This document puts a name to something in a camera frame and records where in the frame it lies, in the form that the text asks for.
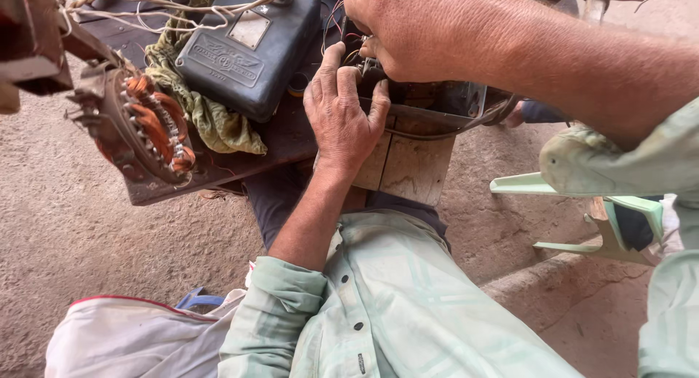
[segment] embossed logo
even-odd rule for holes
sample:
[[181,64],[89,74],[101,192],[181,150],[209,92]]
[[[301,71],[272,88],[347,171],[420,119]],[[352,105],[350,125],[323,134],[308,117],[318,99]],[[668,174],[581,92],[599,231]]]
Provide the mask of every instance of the embossed logo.
[[264,64],[261,60],[245,54],[232,46],[226,45],[208,35],[197,38],[189,55],[193,60],[210,68],[213,75],[221,80],[229,77],[247,87],[253,87]]

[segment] black cable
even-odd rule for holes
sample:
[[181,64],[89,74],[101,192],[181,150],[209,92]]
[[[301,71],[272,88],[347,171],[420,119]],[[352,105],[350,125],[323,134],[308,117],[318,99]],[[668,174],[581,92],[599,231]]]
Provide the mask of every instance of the black cable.
[[470,129],[473,129],[474,127],[477,127],[478,125],[485,125],[486,123],[489,123],[489,122],[494,121],[494,120],[498,120],[499,118],[504,118],[504,117],[502,117],[503,114],[505,114],[505,117],[506,117],[506,115],[508,115],[508,114],[510,114],[510,112],[512,112],[512,109],[514,109],[514,107],[517,105],[517,103],[520,101],[521,98],[522,98],[522,96],[513,94],[512,96],[510,96],[510,98],[507,101],[502,101],[496,107],[488,109],[488,111],[485,112],[485,114],[482,115],[481,117],[478,117],[475,120],[471,120],[471,122],[469,122],[468,124],[459,128],[458,130],[446,132],[444,134],[415,135],[415,134],[409,134],[407,132],[396,131],[392,128],[384,128],[384,131],[398,135],[399,137],[404,137],[404,138],[417,140],[417,141],[435,141],[435,140],[447,139],[450,137],[455,137],[458,134],[462,134]]

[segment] green cloth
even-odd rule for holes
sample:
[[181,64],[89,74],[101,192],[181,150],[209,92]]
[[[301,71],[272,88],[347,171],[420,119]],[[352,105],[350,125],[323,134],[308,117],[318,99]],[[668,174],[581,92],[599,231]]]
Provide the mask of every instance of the green cloth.
[[[191,0],[190,7],[207,7],[214,0]],[[185,17],[184,12],[177,16]],[[170,19],[167,27],[186,28],[185,22]],[[245,151],[253,154],[267,154],[267,146],[262,143],[257,132],[252,130],[247,118],[236,112],[228,112],[226,107],[211,99],[191,91],[185,79],[175,70],[175,59],[185,46],[191,32],[165,31],[157,43],[145,47],[151,66],[145,73],[151,76],[165,93],[172,96],[185,111],[188,121],[197,127],[201,140],[209,149],[217,153]]]

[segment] dark pants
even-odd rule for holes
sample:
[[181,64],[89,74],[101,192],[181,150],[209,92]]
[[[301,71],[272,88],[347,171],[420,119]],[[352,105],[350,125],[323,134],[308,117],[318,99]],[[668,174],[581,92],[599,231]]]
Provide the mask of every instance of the dark pants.
[[[308,178],[293,165],[245,178],[245,189],[252,203],[266,249],[272,247],[282,226],[301,199],[307,184]],[[370,191],[366,199],[366,208],[360,212],[373,209],[391,209],[423,220],[447,242],[451,251],[445,237],[447,226],[440,221],[434,207],[386,193]]]

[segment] shirt sleeve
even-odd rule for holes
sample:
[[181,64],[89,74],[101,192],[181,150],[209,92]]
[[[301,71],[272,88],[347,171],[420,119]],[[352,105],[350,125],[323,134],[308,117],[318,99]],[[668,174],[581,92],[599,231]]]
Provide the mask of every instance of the shirt sleeve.
[[296,342],[318,313],[326,283],[320,272],[258,257],[221,346],[219,377],[288,377]]
[[639,377],[699,376],[698,116],[695,99],[627,153],[589,127],[573,127],[546,143],[539,158],[542,177],[564,195],[677,194],[674,208],[686,250],[653,271]]
[[675,253],[653,271],[648,322],[640,331],[639,378],[699,376],[697,278],[699,250]]

